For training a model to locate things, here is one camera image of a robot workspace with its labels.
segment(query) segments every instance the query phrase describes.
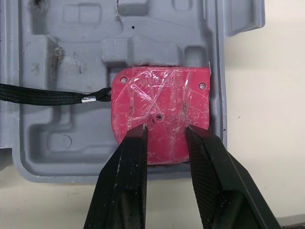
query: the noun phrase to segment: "white surface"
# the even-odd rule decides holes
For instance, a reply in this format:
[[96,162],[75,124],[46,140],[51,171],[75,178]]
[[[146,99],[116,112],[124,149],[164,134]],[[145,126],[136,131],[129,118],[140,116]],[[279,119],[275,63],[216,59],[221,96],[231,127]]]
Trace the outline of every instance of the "white surface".
[[[266,26],[226,41],[228,149],[276,217],[305,213],[305,1],[266,0]],[[94,186],[0,172],[0,228],[83,227]],[[190,180],[149,182],[147,229],[201,229]]]

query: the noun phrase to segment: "dust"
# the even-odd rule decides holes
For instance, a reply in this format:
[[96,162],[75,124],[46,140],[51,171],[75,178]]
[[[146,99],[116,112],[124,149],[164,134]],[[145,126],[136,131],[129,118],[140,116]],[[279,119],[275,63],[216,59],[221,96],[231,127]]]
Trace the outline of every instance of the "dust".
[[82,74],[85,71],[84,64],[81,61],[69,56],[64,56],[61,62],[61,68],[66,71],[76,70],[79,74]]
[[58,59],[58,62],[61,62],[62,60],[62,56],[63,56],[63,50],[62,50],[62,47],[57,47],[53,50],[53,55],[55,57],[57,57]]
[[48,0],[32,0],[30,5],[37,12],[43,14],[48,10],[49,1]]

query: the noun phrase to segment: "screw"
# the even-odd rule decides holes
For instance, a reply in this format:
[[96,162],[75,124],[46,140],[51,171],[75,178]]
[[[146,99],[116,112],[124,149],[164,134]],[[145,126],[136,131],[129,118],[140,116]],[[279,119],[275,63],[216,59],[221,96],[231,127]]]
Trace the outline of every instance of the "screw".
[[199,84],[199,88],[200,88],[200,90],[204,90],[205,88],[206,88],[206,84],[205,83],[200,83]]
[[127,78],[126,77],[122,77],[121,78],[121,83],[127,83]]

